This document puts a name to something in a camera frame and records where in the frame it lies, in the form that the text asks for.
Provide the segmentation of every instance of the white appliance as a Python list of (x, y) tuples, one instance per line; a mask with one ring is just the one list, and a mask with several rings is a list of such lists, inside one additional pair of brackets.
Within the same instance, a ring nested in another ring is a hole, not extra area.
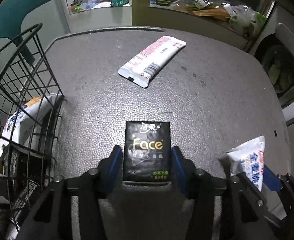
[(291, 173), (294, 176), (294, 16), (276, 5), (263, 32), (248, 53), (262, 64), (273, 85), (276, 82), (273, 80), (273, 72), (276, 73), (276, 77), (280, 72), (280, 68), (276, 68), (275, 65), (290, 68), (284, 76), (290, 76), (287, 85), (291, 83), (291, 86), (282, 90), (275, 83), (274, 89), (283, 108), (289, 134), (292, 152)]

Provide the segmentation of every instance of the vegetables in plastic bag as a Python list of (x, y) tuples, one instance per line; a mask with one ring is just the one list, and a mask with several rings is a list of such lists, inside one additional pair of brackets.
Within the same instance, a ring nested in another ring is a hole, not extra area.
[(238, 6), (226, 4), (224, 9), (230, 15), (228, 24), (231, 29), (245, 38), (255, 38), (262, 30), (266, 21), (264, 15), (242, 4)]
[(178, 0), (171, 9), (228, 22), (228, 27), (249, 39), (256, 38), (262, 30), (266, 17), (245, 5), (230, 5), (225, 0)]

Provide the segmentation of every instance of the washing machine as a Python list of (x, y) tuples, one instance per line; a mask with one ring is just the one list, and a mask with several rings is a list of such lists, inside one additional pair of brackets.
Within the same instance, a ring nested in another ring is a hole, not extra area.
[(248, 53), (261, 63), (279, 98), (289, 134), (294, 175), (294, 16), (275, 5)]

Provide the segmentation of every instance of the grey foam surface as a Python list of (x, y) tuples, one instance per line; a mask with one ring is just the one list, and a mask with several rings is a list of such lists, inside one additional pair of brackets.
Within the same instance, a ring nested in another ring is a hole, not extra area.
[[(186, 41), (147, 89), (118, 75), (118, 69), (163, 35)], [(265, 163), (287, 173), (290, 149), (283, 113), (260, 63), (222, 42), (176, 30), (118, 30), (66, 37), (47, 58), (66, 100), (56, 174), (79, 176), (97, 167), (115, 144), (124, 146), (125, 121), (169, 121), (171, 144), (213, 176), (225, 177), (224, 152), (264, 135)], [(166, 187), (116, 188), (100, 202), (109, 240), (184, 239), (193, 202), (175, 183)], [(220, 201), (216, 200), (215, 234)], [(74, 239), (79, 239), (73, 201)]]

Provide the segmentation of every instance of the blue gripper pad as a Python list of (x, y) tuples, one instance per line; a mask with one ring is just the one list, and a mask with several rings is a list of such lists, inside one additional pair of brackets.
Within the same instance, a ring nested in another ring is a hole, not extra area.
[(100, 173), (100, 181), (98, 186), (99, 198), (107, 198), (113, 191), (117, 174), (122, 160), (122, 149), (119, 145), (115, 145), (110, 156), (102, 159), (98, 165)]
[(198, 180), (195, 177), (196, 166), (193, 161), (185, 159), (178, 146), (172, 147), (173, 169), (181, 193), (188, 199), (198, 196)]
[(282, 188), (280, 179), (264, 165), (263, 183), (271, 190), (279, 192)]

